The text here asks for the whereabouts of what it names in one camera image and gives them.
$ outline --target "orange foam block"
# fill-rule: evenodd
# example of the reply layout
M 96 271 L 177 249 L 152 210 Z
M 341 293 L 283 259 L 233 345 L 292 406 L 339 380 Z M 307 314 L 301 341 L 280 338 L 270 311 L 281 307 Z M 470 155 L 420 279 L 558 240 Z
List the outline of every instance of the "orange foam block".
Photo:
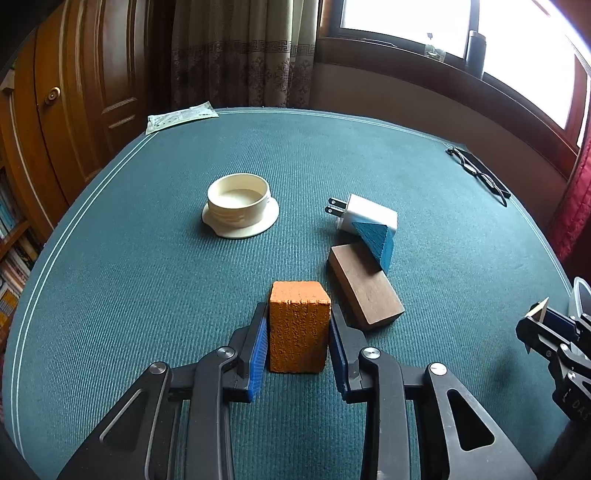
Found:
M 330 298 L 316 281 L 276 281 L 269 299 L 269 368 L 320 373 L 326 363 Z

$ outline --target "white power adapter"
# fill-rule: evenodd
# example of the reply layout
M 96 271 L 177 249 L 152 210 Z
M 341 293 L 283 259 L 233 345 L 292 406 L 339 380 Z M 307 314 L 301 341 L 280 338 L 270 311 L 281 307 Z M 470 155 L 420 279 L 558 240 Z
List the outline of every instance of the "white power adapter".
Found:
M 324 211 L 338 217 L 336 227 L 339 230 L 358 235 L 353 222 L 380 223 L 387 225 L 392 235 L 398 228 L 398 213 L 383 205 L 374 203 L 355 194 L 349 196 L 348 202 L 336 198 L 329 198 L 329 204 Z

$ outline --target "patterned curtain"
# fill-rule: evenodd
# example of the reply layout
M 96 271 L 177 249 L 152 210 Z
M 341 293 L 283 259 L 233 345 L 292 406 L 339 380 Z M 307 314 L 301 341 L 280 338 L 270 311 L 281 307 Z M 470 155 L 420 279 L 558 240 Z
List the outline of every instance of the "patterned curtain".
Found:
M 319 0 L 177 0 L 173 108 L 305 108 Z

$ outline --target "curtain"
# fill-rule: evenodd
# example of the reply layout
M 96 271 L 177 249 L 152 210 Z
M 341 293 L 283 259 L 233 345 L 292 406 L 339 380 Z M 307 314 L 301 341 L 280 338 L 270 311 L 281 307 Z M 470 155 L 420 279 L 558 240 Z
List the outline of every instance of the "curtain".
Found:
M 573 251 L 590 215 L 591 122 L 588 121 L 583 148 L 579 152 L 563 200 L 548 227 L 548 242 L 561 262 Z
M 177 0 L 173 108 L 305 108 L 319 0 Z

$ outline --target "white wall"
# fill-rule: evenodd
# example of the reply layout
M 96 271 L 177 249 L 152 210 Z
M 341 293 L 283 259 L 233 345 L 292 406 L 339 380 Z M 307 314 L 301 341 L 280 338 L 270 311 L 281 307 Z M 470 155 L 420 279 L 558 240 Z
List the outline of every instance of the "white wall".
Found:
M 315 63 L 310 108 L 386 120 L 465 144 L 544 228 L 566 180 L 529 145 L 443 95 L 386 75 Z

